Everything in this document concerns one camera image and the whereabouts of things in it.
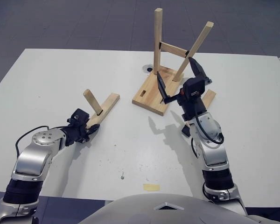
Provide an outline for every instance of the tape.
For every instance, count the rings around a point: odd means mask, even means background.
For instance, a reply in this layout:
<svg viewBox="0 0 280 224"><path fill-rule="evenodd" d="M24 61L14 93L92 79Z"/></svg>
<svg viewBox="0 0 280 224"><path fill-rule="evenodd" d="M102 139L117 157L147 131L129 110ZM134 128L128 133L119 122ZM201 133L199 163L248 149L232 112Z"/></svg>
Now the tape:
<svg viewBox="0 0 280 224"><path fill-rule="evenodd" d="M144 183L143 189L147 191L158 191L160 190L160 186L159 184Z"/></svg>

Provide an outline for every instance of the wooden stand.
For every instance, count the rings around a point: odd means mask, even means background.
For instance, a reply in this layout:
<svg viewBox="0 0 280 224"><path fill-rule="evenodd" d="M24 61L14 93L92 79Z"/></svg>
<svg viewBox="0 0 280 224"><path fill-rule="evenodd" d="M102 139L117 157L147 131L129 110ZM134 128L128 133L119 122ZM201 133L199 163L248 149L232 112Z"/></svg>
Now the wooden stand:
<svg viewBox="0 0 280 224"><path fill-rule="evenodd" d="M95 111L87 122L87 128L90 128L94 124L100 124L120 98L118 94L111 93L100 106L89 89L85 90L83 95Z"/></svg>
<svg viewBox="0 0 280 224"><path fill-rule="evenodd" d="M188 57L193 57L214 25L212 22L207 22L194 45L188 51L161 41L162 11L161 8L157 8L154 11L154 69L132 100L133 104L141 106L161 116L164 115L168 105L162 103L162 97L157 84L157 72L160 73L164 80L167 94L173 96L180 85L183 71L189 63ZM185 58L178 71L160 66L161 50Z"/></svg>

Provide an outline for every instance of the silver robot arm segment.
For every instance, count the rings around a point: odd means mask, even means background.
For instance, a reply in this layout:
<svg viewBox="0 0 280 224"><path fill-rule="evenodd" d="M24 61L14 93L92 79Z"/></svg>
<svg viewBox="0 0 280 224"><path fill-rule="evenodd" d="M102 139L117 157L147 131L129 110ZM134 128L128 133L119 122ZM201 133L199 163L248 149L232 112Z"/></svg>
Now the silver robot arm segment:
<svg viewBox="0 0 280 224"><path fill-rule="evenodd" d="M32 215L54 156L74 142L89 141L99 124L86 128L89 114L77 109L68 126L49 129L33 135L31 144L17 158L4 197L0 199L1 223L38 223Z"/></svg>
<svg viewBox="0 0 280 224"><path fill-rule="evenodd" d="M0 199L0 222L6 217L29 216L36 212L42 183L53 157L65 147L65 142L66 135L58 128L33 135L31 144L18 157L7 191Z"/></svg>
<svg viewBox="0 0 280 224"><path fill-rule="evenodd" d="M221 127L205 112L199 117L204 131L214 140L220 140ZM196 156L203 171L204 195L213 203L241 215L247 215L238 187L233 183L224 144L210 141L202 132L195 118L189 121L190 135L195 142Z"/></svg>

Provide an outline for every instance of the gray floor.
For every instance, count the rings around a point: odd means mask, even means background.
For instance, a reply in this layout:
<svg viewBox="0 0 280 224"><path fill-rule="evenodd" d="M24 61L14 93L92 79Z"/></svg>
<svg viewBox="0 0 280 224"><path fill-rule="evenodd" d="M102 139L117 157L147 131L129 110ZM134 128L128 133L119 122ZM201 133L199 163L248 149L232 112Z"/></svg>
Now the gray floor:
<svg viewBox="0 0 280 224"><path fill-rule="evenodd" d="M280 0L0 0L0 81L25 48L152 51L157 7L165 42L189 49L212 21L199 52L280 57ZM38 217L76 223L102 203L42 197Z"/></svg>

